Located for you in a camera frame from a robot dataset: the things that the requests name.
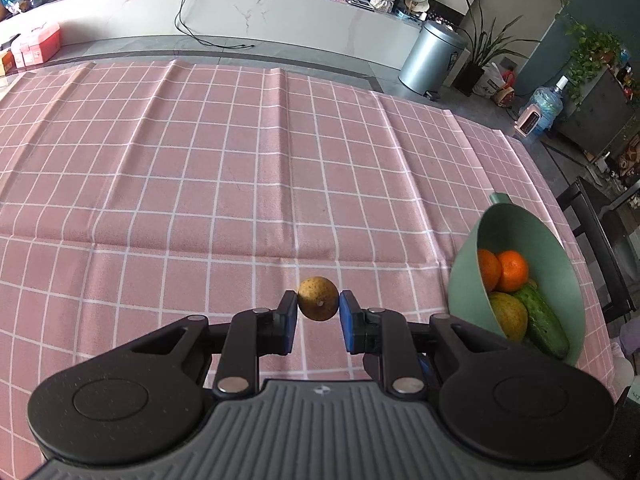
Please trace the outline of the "blue water bottle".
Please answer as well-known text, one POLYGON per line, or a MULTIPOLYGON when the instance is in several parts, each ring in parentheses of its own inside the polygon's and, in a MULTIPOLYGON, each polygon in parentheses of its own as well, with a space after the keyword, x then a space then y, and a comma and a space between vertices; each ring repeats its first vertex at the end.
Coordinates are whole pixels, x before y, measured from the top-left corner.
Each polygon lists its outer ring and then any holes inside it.
POLYGON ((555 118, 559 116, 564 107, 563 91, 570 82, 567 76, 562 76, 553 87, 537 88, 529 99, 529 103, 535 104, 540 110, 540 118, 534 128, 534 133, 539 134, 549 130, 555 118))

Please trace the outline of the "black dining chair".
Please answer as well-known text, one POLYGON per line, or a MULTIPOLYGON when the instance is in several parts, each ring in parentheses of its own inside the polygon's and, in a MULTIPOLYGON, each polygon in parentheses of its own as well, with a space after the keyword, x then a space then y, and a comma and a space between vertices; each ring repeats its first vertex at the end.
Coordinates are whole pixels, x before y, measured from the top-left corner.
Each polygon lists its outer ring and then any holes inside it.
POLYGON ((574 237, 585 235, 596 258, 608 292, 608 302, 602 307, 607 323, 639 309, 639 301, 634 300, 639 292, 639 255, 617 212, 630 192, 610 200, 594 184, 578 177, 556 198, 562 210, 574 211, 578 220, 574 237))

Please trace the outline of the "pink small heater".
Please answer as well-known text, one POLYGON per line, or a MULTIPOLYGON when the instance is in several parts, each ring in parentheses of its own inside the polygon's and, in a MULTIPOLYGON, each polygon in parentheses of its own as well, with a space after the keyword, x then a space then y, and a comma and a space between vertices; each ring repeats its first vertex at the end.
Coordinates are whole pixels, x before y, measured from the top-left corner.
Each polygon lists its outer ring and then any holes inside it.
POLYGON ((521 137, 526 138, 536 129, 541 118, 541 111, 537 104, 532 103, 524 107, 520 116, 514 122, 514 130, 521 137))

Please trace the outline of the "red white carton box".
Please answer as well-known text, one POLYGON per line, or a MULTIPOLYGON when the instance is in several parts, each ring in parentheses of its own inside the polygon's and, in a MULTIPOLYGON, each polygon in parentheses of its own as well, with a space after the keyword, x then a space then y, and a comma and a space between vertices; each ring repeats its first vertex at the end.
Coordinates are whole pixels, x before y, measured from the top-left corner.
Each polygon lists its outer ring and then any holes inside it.
POLYGON ((26 68, 48 62, 61 49, 61 27, 58 23, 44 24, 17 36, 11 52, 17 68, 26 68))

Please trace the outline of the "large yellow-green pear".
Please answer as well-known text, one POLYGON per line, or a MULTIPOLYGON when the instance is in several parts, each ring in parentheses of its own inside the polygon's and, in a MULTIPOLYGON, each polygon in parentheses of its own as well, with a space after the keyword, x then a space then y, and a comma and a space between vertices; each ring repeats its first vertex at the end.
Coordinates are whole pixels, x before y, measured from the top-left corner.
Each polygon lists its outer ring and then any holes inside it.
POLYGON ((491 292, 488 298, 492 312, 506 339, 521 342, 528 325, 528 312, 524 304, 505 292, 491 292))

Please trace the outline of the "orange near pear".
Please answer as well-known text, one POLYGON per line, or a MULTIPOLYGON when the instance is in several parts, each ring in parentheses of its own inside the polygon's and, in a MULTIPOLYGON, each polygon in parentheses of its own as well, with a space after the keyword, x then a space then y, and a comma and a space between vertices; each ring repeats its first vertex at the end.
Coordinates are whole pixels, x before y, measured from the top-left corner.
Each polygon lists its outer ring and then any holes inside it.
POLYGON ((493 252, 480 248, 477 251, 477 264, 486 292, 492 292, 497 287, 502 275, 499 259, 493 252))

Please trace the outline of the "brown longan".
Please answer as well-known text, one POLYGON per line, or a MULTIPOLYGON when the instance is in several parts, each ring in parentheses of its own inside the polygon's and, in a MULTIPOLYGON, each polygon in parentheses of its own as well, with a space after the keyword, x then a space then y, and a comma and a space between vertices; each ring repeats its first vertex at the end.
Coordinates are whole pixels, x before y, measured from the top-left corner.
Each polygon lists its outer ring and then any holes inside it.
POLYGON ((323 276, 306 278, 298 286, 297 304, 300 312, 311 321, 329 321, 338 310, 338 290, 323 276))

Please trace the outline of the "dark grey sideboard cabinet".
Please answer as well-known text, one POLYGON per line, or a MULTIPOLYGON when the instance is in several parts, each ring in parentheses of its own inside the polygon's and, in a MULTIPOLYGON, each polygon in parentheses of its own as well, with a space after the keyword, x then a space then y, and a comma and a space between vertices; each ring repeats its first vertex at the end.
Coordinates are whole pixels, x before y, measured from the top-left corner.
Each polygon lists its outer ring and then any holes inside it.
POLYGON ((582 102, 565 101, 553 131, 583 152, 597 156, 606 152, 631 119, 639 117, 639 105, 631 103, 610 70, 587 84, 582 102))

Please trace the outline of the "green cucumber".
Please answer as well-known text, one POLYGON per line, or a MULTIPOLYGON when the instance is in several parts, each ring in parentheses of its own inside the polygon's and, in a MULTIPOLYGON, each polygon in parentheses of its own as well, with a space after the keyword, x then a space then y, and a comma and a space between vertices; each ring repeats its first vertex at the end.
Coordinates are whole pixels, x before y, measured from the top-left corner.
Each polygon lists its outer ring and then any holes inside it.
POLYGON ((526 284, 513 297, 520 300, 528 314, 526 337, 547 356, 563 361, 570 352, 565 330, 538 289, 526 284))

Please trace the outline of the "green colander bowl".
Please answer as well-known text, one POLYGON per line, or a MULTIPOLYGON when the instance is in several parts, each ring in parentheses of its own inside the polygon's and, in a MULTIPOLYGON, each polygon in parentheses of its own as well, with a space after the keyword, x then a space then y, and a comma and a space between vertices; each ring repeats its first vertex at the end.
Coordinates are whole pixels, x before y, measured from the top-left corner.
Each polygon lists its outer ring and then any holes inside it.
POLYGON ((585 340, 585 307, 570 259, 552 232, 533 214, 494 193, 490 206, 459 249, 448 284, 449 313, 497 335, 503 331, 480 277, 477 252, 513 249, 524 257, 538 294, 558 319, 567 339, 563 362, 576 365, 585 340))

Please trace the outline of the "potted plant black pot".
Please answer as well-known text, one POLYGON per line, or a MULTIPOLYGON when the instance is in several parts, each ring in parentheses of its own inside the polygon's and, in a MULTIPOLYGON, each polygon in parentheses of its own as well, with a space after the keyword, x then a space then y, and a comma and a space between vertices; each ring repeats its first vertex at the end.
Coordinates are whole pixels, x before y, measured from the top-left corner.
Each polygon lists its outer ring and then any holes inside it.
POLYGON ((539 44, 539 40, 510 34, 509 30, 521 21, 523 15, 512 18, 510 22, 496 29, 495 18, 489 25, 485 25, 485 15, 480 0, 464 1, 468 7, 466 16, 471 19, 472 32, 462 27, 459 28, 459 32, 469 40, 470 56, 454 80, 454 88, 465 96, 470 96, 490 61, 504 54, 527 58, 527 55, 513 49, 514 44, 539 44))

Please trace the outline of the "hanging green vine plant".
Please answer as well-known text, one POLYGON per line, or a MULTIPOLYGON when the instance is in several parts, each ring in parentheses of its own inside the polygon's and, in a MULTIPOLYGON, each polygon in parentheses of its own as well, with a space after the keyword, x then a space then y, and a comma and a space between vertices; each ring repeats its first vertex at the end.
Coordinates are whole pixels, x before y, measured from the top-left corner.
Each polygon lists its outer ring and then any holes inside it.
POLYGON ((562 65, 561 74, 567 76, 566 95, 577 108, 582 106, 582 90, 602 70, 611 65, 622 50, 620 38, 612 32, 604 32, 571 16, 566 6, 570 0, 558 0, 560 10, 555 19, 565 28, 565 35, 572 40, 573 47, 562 65))

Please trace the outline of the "white tv cabinet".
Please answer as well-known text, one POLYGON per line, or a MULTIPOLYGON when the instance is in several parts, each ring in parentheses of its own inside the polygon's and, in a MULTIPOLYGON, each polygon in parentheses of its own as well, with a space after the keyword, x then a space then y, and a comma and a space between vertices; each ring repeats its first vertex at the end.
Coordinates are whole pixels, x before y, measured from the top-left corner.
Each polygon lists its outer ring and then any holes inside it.
POLYGON ((64 44, 176 33, 278 42, 398 68, 420 28, 336 0, 58 0, 1 24, 1 36, 58 23, 64 44))

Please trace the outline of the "pink checked tablecloth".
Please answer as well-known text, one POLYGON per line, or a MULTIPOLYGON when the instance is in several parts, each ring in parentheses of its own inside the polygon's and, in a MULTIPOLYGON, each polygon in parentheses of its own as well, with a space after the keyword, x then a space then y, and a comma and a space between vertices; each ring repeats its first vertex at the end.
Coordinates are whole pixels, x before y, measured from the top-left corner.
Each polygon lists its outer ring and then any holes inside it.
POLYGON ((426 321, 503 192, 578 276, 578 364, 613 350, 585 259, 521 143, 460 115, 278 68, 87 63, 1 93, 1 474, 41 455, 44 378, 191 313, 227 322, 324 276, 426 321))

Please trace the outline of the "silver pedal trash can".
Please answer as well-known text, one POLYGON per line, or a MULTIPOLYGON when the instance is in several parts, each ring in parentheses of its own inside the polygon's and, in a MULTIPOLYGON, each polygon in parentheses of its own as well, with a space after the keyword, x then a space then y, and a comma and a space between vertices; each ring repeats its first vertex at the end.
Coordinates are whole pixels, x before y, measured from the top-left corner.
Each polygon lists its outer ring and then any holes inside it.
POLYGON ((466 41, 447 26, 425 22, 401 67, 399 81, 416 94, 436 99, 465 46, 466 41))

